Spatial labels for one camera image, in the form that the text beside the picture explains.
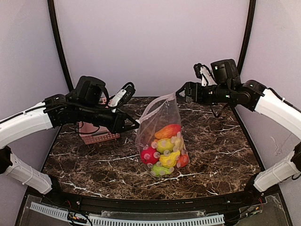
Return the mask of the clear zip top bag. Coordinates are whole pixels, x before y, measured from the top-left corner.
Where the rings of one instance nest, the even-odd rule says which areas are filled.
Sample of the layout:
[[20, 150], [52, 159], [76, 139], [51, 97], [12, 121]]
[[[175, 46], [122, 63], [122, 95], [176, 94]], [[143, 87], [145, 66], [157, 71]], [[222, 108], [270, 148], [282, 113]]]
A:
[[171, 175], [189, 164], [175, 93], [151, 101], [139, 123], [135, 144], [152, 177]]

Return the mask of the red toy food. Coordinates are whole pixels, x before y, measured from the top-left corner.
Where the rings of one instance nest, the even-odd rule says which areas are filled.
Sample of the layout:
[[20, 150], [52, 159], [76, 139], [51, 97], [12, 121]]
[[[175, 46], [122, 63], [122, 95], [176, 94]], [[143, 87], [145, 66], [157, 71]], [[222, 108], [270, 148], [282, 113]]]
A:
[[157, 152], [156, 149], [148, 146], [147, 148], [143, 148], [140, 153], [140, 157], [143, 164], [152, 164], [154, 165], [156, 162], [159, 161], [160, 154]]

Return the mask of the light green toy lettuce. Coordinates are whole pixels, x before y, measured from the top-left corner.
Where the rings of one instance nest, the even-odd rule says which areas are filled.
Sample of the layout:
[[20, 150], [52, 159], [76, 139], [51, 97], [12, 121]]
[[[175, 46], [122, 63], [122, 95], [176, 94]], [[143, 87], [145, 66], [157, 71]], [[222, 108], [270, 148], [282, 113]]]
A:
[[153, 167], [151, 168], [150, 174], [154, 177], [160, 177], [160, 176], [170, 174], [170, 171], [169, 171], [169, 168], [153, 165]]

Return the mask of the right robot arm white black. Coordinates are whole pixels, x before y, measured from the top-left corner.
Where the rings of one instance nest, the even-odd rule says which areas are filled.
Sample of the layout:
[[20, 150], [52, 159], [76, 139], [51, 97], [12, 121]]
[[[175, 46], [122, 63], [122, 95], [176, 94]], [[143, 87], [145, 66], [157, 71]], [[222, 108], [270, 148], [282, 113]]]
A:
[[[186, 82], [176, 96], [187, 103], [213, 106], [225, 103], [241, 105], [264, 115], [285, 129], [301, 137], [301, 111], [281, 98], [272, 88], [255, 81], [241, 82], [233, 59], [194, 65], [196, 77], [202, 82]], [[245, 190], [248, 193], [263, 193], [270, 187], [301, 173], [301, 145], [297, 144], [287, 157], [269, 169], [251, 177]]]

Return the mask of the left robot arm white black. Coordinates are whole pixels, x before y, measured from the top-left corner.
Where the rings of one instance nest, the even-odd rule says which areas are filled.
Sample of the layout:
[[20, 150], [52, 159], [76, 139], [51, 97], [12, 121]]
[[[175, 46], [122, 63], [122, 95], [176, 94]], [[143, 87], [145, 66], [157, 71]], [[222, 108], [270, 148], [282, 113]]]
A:
[[75, 89], [58, 94], [0, 122], [0, 172], [27, 185], [41, 194], [60, 190], [57, 179], [43, 174], [12, 153], [10, 143], [30, 134], [54, 129], [65, 124], [90, 123], [105, 127], [112, 134], [137, 129], [139, 123], [120, 110], [135, 93], [132, 82], [117, 94], [109, 96], [105, 82], [91, 76], [81, 76]]

